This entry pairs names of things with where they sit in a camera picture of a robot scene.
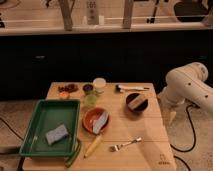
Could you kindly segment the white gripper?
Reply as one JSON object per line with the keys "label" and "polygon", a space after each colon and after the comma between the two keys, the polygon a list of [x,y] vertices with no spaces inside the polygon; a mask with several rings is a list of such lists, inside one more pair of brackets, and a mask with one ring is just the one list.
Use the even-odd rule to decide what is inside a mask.
{"label": "white gripper", "polygon": [[171,125],[177,113],[174,108],[183,103],[183,97],[172,88],[164,87],[157,95],[157,98],[159,99],[162,113],[165,116],[170,116],[169,125]]}

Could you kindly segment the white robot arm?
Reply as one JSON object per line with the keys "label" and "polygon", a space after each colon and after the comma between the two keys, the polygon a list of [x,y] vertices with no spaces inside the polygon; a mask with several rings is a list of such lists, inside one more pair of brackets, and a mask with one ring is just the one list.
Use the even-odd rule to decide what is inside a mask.
{"label": "white robot arm", "polygon": [[189,100],[206,113],[213,114],[213,88],[205,84],[207,67],[193,62],[170,70],[165,77],[166,86],[158,94],[163,123],[170,125],[176,116],[175,108]]}

